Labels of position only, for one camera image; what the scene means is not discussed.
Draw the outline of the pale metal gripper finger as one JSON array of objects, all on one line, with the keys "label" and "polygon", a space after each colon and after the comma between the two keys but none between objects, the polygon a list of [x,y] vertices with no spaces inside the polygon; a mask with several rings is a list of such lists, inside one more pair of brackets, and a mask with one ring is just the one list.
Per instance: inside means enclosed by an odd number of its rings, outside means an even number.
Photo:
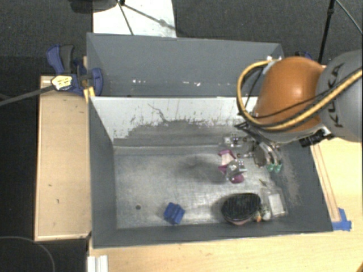
[{"label": "pale metal gripper finger", "polygon": [[227,165],[226,177],[229,181],[244,181],[244,173],[247,168],[242,160],[233,160]]},{"label": "pale metal gripper finger", "polygon": [[244,136],[238,133],[231,133],[223,138],[223,143],[228,149],[242,148],[244,145]]}]

